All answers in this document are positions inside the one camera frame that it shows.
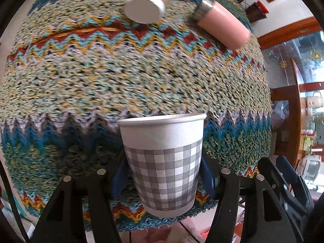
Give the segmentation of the grey gingham paper cup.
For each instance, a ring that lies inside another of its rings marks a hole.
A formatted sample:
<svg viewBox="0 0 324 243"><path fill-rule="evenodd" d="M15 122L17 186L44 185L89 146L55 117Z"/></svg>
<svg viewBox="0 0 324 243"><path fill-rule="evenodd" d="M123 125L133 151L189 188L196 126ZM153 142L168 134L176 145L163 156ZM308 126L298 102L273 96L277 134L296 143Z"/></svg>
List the grey gingham paper cup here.
<svg viewBox="0 0 324 243"><path fill-rule="evenodd" d="M117 121L141 203L158 218L188 212L195 201L205 113Z"/></svg>

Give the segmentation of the colourful knitted table cloth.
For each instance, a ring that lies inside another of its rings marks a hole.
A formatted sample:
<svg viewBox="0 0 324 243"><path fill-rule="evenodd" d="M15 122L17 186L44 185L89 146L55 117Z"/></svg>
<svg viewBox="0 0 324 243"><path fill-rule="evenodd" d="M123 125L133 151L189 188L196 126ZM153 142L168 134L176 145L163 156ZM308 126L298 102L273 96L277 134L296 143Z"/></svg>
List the colourful knitted table cloth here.
<svg viewBox="0 0 324 243"><path fill-rule="evenodd" d="M205 151L245 177L270 152L257 38L226 49L188 23L198 0L171 0L149 25L123 16L124 2L37 0L7 56L2 151L34 223L65 175L91 174L119 154L122 118L204 112Z"/></svg>

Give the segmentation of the pink steel tumbler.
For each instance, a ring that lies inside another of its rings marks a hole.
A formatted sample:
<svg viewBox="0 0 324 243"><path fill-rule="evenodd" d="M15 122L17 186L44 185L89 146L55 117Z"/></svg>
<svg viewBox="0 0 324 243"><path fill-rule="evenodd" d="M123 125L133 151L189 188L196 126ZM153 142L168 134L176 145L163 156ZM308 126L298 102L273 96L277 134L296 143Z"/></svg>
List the pink steel tumbler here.
<svg viewBox="0 0 324 243"><path fill-rule="evenodd" d="M239 49L249 42L250 31L216 1L201 0L191 19L229 50Z"/></svg>

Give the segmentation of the dark woven waste basket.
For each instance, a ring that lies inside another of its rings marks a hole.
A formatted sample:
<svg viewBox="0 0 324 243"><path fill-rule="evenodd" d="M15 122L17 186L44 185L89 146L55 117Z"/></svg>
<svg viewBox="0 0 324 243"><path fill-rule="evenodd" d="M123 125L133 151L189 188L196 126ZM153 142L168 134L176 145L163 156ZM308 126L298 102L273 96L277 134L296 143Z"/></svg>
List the dark woven waste basket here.
<svg viewBox="0 0 324 243"><path fill-rule="evenodd" d="M259 20L266 19L269 11L261 1L256 1L245 10L245 13L252 24Z"/></svg>

